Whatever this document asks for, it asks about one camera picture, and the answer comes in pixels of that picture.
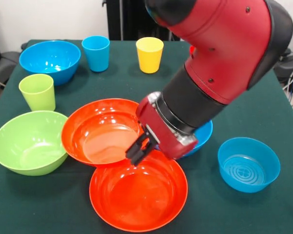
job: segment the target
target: blue bowl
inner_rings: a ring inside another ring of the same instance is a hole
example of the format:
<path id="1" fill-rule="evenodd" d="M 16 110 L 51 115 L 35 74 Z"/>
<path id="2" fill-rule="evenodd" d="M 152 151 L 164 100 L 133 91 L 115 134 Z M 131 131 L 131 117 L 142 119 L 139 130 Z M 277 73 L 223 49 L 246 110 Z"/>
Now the blue bowl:
<path id="1" fill-rule="evenodd" d="M 67 41 L 51 40 L 37 43 L 24 50 L 20 65 L 29 74 L 48 74 L 54 85 L 65 84 L 75 74 L 81 58 L 80 49 Z"/>
<path id="2" fill-rule="evenodd" d="M 218 151 L 219 170 L 223 180 L 232 188 L 256 193 L 277 179 L 280 161 L 264 143 L 246 137 L 233 138 Z"/>
<path id="3" fill-rule="evenodd" d="M 186 155 L 183 155 L 181 158 L 188 157 L 192 155 L 193 153 L 197 152 L 209 140 L 212 132 L 213 132 L 213 122 L 211 120 L 207 122 L 205 125 L 203 125 L 202 127 L 195 130 L 194 134 L 197 140 L 199 141 L 199 143 L 196 144 L 193 150 L 191 150 Z"/>

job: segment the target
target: bowl rim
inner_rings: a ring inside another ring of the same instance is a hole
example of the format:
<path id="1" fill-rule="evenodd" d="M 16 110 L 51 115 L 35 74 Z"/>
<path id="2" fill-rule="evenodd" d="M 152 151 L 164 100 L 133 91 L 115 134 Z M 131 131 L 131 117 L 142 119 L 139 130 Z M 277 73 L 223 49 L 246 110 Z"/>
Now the bowl rim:
<path id="1" fill-rule="evenodd" d="M 210 124 L 210 133 L 207 135 L 206 140 L 201 141 L 201 143 L 199 142 L 198 144 L 196 144 L 195 147 L 193 148 L 193 150 L 195 150 L 198 147 L 203 146 L 210 139 L 210 137 L 211 137 L 211 135 L 213 133 L 213 130 L 214 130 L 213 121 L 212 120 L 209 120 L 206 124 Z"/>
<path id="2" fill-rule="evenodd" d="M 1 131 L 6 125 L 8 125 L 10 122 L 15 121 L 15 120 L 18 119 L 18 118 L 21 118 L 21 117 L 26 116 L 26 115 L 37 114 L 37 113 L 52 113 L 52 114 L 56 114 L 56 115 L 58 115 L 58 116 L 65 117 L 66 120 L 68 119 L 67 116 L 65 116 L 65 115 L 63 115 L 63 114 L 61 114 L 61 113 L 59 113 L 59 112 L 55 112 L 55 111 L 31 111 L 31 112 L 27 112 L 27 113 L 24 113 L 24 114 L 18 115 L 18 116 L 16 116 L 16 117 L 10 119 L 9 121 L 7 121 L 4 125 L 2 125 L 2 126 L 0 127 L 0 131 Z M 65 151 L 65 148 L 64 148 L 63 146 L 62 146 L 62 148 L 63 148 L 63 154 L 62 154 L 61 156 L 57 157 L 57 158 L 56 158 L 55 160 L 53 160 L 52 162 L 49 162 L 48 164 L 45 164 L 45 165 L 42 165 L 42 166 L 39 166 L 39 167 L 33 167 L 33 168 L 15 168 L 15 167 L 9 167 L 9 166 L 5 165 L 4 163 L 2 163 L 1 161 L 0 161 L 0 164 L 1 164 L 3 167 L 7 168 L 7 169 L 15 170 L 15 171 L 32 171 L 32 170 L 41 169 L 41 168 L 43 168 L 43 167 L 46 167 L 46 166 L 49 166 L 49 165 L 55 163 L 56 161 L 58 161 L 58 160 L 61 159 L 62 157 L 66 156 L 67 152 Z"/>
<path id="3" fill-rule="evenodd" d="M 168 221 L 166 221 L 165 223 L 161 224 L 161 225 L 158 225 L 157 227 L 154 227 L 154 228 L 149 228 L 149 229 L 145 229 L 145 230 L 139 230 L 139 231 L 133 231 L 133 230 L 130 230 L 130 229 L 125 229 L 125 228 L 120 228 L 120 227 L 116 227 L 116 225 L 114 224 L 111 224 L 111 222 L 107 221 L 106 219 L 104 219 L 100 213 L 97 212 L 97 210 L 95 209 L 95 206 L 94 206 L 94 203 L 93 203 L 93 200 L 91 199 L 91 192 L 90 192 L 90 188 L 91 188 L 91 185 L 93 184 L 93 180 L 94 180 L 94 176 L 99 173 L 100 171 L 103 171 L 105 173 L 106 170 L 108 170 L 108 168 L 99 168 L 99 169 L 96 169 L 94 171 L 94 173 L 92 174 L 91 176 L 91 179 L 90 179 L 90 184 L 89 184 L 89 199 L 90 199 L 90 202 L 91 202 L 91 205 L 92 205 L 92 208 L 94 209 L 94 211 L 96 212 L 96 214 L 104 221 L 106 222 L 107 224 L 109 224 L 111 227 L 114 227 L 116 229 L 119 229 L 121 231 L 125 231 L 125 232 L 132 232 L 132 233 L 144 233 L 144 232 L 151 232 L 151 231 L 154 231 L 154 230 L 157 230 L 157 229 L 160 229 L 162 227 L 164 227 L 165 225 L 171 223 L 180 213 L 181 211 L 184 209 L 185 207 L 185 204 L 188 200 L 188 194 L 189 194 L 189 185 L 188 185 L 188 179 L 187 179 L 187 176 L 186 176 L 186 173 L 185 171 L 183 170 L 183 168 L 179 165 L 178 162 L 176 162 L 175 160 L 170 160 L 171 163 L 175 164 L 176 167 L 180 170 L 181 174 L 182 174 L 182 177 L 183 179 L 185 180 L 186 182 L 186 196 L 185 196 L 185 200 L 183 201 L 183 204 L 182 206 L 180 207 L 180 209 L 178 210 L 178 212 L 176 212 L 176 214 Z"/>
<path id="4" fill-rule="evenodd" d="M 240 180 L 237 180 L 235 179 L 234 177 L 230 176 L 230 174 L 225 171 L 225 173 L 227 175 L 229 175 L 232 179 L 234 179 L 235 181 L 238 181 L 239 183 L 241 184 L 245 184 L 245 185 L 248 185 L 250 187 L 262 187 L 262 186 L 268 186 L 269 184 L 273 183 L 280 175 L 280 172 L 281 172 L 281 163 L 280 163 L 280 160 L 279 160 L 279 157 L 278 155 L 275 153 L 275 151 L 269 147 L 268 145 L 266 145 L 265 143 L 263 143 L 262 141 L 259 141 L 257 139 L 254 139 L 254 138 L 250 138 L 250 137 L 234 137 L 234 138 L 230 138 L 228 140 L 226 140 L 224 143 L 221 144 L 221 146 L 219 147 L 218 149 L 218 152 L 217 152 L 217 160 L 218 160 L 218 165 L 219 165 L 219 169 L 223 169 L 223 166 L 222 164 L 220 163 L 220 160 L 219 160 L 219 155 L 220 155 L 220 151 L 222 150 L 222 148 L 230 141 L 234 141 L 234 140 L 237 140 L 237 139 L 247 139 L 247 140 L 251 140 L 251 141 L 254 141 L 254 142 L 257 142 L 257 143 L 260 143 L 261 145 L 263 145 L 265 148 L 267 148 L 271 153 L 272 155 L 277 159 L 278 161 L 278 172 L 276 173 L 276 175 L 274 176 L 274 178 L 272 180 L 270 180 L 269 182 L 265 182 L 265 183 L 262 183 L 262 184 L 248 184 L 248 183 L 245 183 L 243 181 L 240 181 Z"/>
<path id="5" fill-rule="evenodd" d="M 31 69 L 25 68 L 25 66 L 24 66 L 24 64 L 22 63 L 22 60 L 21 60 L 21 59 L 22 59 L 22 57 L 23 57 L 23 54 L 26 53 L 27 50 L 32 49 L 32 48 L 34 48 L 34 47 L 36 47 L 36 46 L 39 46 L 39 45 L 41 45 L 41 44 L 54 43 L 54 42 L 70 44 L 70 45 L 73 45 L 73 47 L 77 48 L 79 54 L 78 54 L 78 58 L 76 59 L 76 61 L 75 61 L 74 63 L 72 63 L 71 65 L 69 65 L 68 67 L 66 67 L 64 70 L 60 70 L 60 71 L 56 71 L 56 72 L 49 72 L 49 71 L 46 71 L 46 72 L 43 72 L 43 73 L 42 73 L 42 72 L 37 72 L 37 71 L 33 71 L 33 70 L 31 70 Z M 65 40 L 46 40 L 46 41 L 41 41 L 41 42 L 38 42 L 38 43 L 36 43 L 36 44 L 33 44 L 33 45 L 27 47 L 27 48 L 21 53 L 20 58 L 19 58 L 19 63 L 20 63 L 20 65 L 21 65 L 21 67 L 22 67 L 23 69 L 25 69 L 25 70 L 27 70 L 27 71 L 29 71 L 29 72 L 31 72 L 31 73 L 53 74 L 53 73 L 57 73 L 57 72 L 61 72 L 61 71 L 65 71 L 65 70 L 67 70 L 68 68 L 73 67 L 74 65 L 76 65 L 76 63 L 79 62 L 79 60 L 81 59 L 81 57 L 82 57 L 82 52 L 80 51 L 79 47 L 78 47 L 77 45 L 71 43 L 71 42 L 68 42 L 68 41 L 65 41 Z"/>
<path id="6" fill-rule="evenodd" d="M 94 103 L 96 102 L 100 102 L 100 101 L 106 101 L 106 100 L 125 100 L 125 101 L 129 101 L 131 103 L 134 103 L 135 105 L 139 105 L 139 103 L 135 102 L 135 101 L 132 101 L 132 100 L 129 100 L 129 99 L 126 99 L 126 98 L 120 98 L 120 97 L 112 97 L 112 98 L 104 98 L 104 99 L 98 99 L 98 100 L 95 100 L 95 101 L 92 101 L 90 103 L 87 103 L 86 105 L 83 105 L 81 106 L 80 108 L 78 108 L 77 110 L 75 110 L 67 119 L 66 123 L 64 124 L 63 126 L 63 129 L 65 127 L 65 125 L 68 123 L 69 121 L 69 118 L 71 118 L 71 116 L 75 115 L 78 111 L 80 111 L 81 109 L 83 108 L 86 108 L 87 106 L 90 106 L 90 105 L 93 105 Z M 62 146 L 64 147 L 65 151 L 68 153 L 69 156 L 71 156 L 73 159 L 79 161 L 80 163 L 84 163 L 84 164 L 87 164 L 87 165 L 91 165 L 93 167 L 100 167 L 100 166 L 107 166 L 107 165 L 113 165 L 114 163 L 119 163 L 119 162 L 122 162 L 124 160 L 126 160 L 126 158 L 122 159 L 122 160 L 119 160 L 119 161 L 115 161 L 115 162 L 111 162 L 111 163 L 94 163 L 94 162 L 91 162 L 90 160 L 89 161 L 84 161 L 84 160 L 80 160 L 79 158 L 75 157 L 74 155 L 74 152 L 68 150 L 68 148 L 65 146 L 65 144 L 63 144 L 63 129 L 62 129 L 62 132 L 61 132 L 61 141 L 62 141 Z"/>

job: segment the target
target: blue cup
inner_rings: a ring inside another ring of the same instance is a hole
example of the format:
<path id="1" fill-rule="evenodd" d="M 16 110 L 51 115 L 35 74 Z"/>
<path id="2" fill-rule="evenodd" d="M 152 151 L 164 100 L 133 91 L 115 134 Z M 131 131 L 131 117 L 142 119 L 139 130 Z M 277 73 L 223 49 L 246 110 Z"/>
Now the blue cup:
<path id="1" fill-rule="evenodd" d="M 220 175 L 232 188 L 256 193 L 277 179 L 280 161 L 264 143 L 246 137 L 233 138 L 218 151 Z"/>
<path id="2" fill-rule="evenodd" d="M 109 44 L 109 39 L 103 36 L 90 36 L 82 41 L 91 71 L 103 72 L 108 68 Z"/>

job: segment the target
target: yellow cup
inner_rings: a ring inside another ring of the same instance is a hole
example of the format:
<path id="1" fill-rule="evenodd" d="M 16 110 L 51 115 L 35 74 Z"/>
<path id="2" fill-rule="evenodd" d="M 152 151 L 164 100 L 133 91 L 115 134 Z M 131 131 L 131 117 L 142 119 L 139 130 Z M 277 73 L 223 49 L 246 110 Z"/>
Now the yellow cup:
<path id="1" fill-rule="evenodd" d="M 54 111 L 55 95 L 53 78 L 46 74 L 27 76 L 19 89 L 32 111 Z"/>
<path id="2" fill-rule="evenodd" d="M 144 73 L 155 73 L 160 68 L 164 43 L 158 38 L 141 38 L 136 42 L 139 66 Z"/>

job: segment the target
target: green cup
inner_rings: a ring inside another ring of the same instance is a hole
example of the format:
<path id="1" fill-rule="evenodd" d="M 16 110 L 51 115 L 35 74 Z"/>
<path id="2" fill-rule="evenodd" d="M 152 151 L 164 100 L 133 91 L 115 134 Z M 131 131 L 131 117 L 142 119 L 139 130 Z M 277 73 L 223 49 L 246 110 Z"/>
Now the green cup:
<path id="1" fill-rule="evenodd" d="M 19 89 L 32 111 L 54 111 L 55 95 L 53 78 L 46 74 L 25 77 Z"/>

